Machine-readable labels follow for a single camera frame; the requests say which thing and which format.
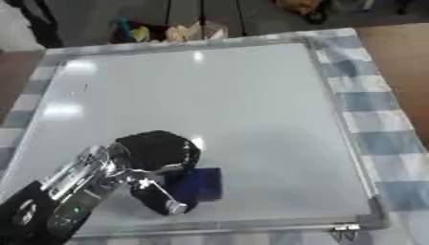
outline wooden table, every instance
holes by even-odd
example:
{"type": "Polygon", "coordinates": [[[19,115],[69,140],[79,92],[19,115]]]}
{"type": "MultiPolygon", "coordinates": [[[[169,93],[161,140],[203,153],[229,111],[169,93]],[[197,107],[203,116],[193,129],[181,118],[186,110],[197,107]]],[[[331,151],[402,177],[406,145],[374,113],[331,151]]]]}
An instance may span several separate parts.
{"type": "MultiPolygon", "coordinates": [[[[429,146],[429,24],[357,30],[403,110],[429,146]]],[[[43,52],[0,54],[0,122],[43,52]]]]}
{"type": "Polygon", "coordinates": [[[418,135],[429,146],[429,24],[358,29],[418,135]]]}

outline yellow object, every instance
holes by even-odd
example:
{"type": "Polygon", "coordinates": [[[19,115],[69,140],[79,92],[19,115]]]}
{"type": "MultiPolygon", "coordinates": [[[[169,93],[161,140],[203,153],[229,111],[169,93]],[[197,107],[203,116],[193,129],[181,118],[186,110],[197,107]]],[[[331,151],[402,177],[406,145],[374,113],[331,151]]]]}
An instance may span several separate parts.
{"type": "Polygon", "coordinates": [[[149,29],[145,26],[141,26],[140,28],[131,31],[131,36],[138,42],[149,41],[149,29]]]}

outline checkered tablecloth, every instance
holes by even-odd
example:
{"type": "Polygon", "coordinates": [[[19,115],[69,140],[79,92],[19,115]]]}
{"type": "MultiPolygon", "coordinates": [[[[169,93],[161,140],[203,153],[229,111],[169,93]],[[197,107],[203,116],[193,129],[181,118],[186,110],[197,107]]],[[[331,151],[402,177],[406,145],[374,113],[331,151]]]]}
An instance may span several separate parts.
{"type": "MultiPolygon", "coordinates": [[[[342,109],[382,202],[390,213],[390,228],[361,232],[354,241],[346,244],[429,245],[429,162],[426,150],[353,29],[281,33],[217,41],[237,43],[255,39],[282,39],[290,35],[306,36],[315,41],[317,56],[335,100],[342,109]]],[[[201,41],[190,43],[195,44],[201,44],[201,41]]],[[[61,60],[75,55],[134,52],[169,45],[141,43],[48,50],[0,128],[0,170],[7,168],[14,148],[61,60]]],[[[328,233],[275,231],[88,238],[72,240],[69,244],[334,245],[337,242],[328,233]]]]}

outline whiteboard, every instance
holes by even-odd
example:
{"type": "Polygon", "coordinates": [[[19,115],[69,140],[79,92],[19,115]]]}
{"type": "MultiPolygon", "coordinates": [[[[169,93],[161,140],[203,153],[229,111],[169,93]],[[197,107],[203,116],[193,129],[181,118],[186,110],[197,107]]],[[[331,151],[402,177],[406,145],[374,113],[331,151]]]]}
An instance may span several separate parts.
{"type": "Polygon", "coordinates": [[[77,236],[353,222],[369,196],[302,43],[82,56],[57,69],[1,186],[9,196],[89,145],[149,130],[197,141],[223,198],[165,217],[126,188],[77,236]]]}

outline floor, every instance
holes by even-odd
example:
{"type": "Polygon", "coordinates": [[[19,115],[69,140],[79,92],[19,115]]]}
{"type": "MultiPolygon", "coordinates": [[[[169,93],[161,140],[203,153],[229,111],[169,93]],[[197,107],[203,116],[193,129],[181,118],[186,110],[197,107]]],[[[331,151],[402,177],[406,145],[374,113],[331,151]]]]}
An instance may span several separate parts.
{"type": "MultiPolygon", "coordinates": [[[[170,24],[190,26],[198,19],[199,0],[171,1],[170,24]]],[[[429,1],[424,0],[417,0],[406,15],[395,13],[395,0],[375,0],[370,11],[357,11],[361,0],[334,0],[337,11],[332,12],[323,25],[308,25],[300,16],[278,9],[273,0],[239,1],[249,35],[429,22],[429,1]]],[[[46,2],[58,20],[59,35],[65,46],[82,46],[107,43],[112,21],[117,16],[148,24],[165,24],[168,0],[46,2]]],[[[229,36],[241,35],[235,0],[205,0],[205,10],[208,20],[228,28],[229,36]]]]}

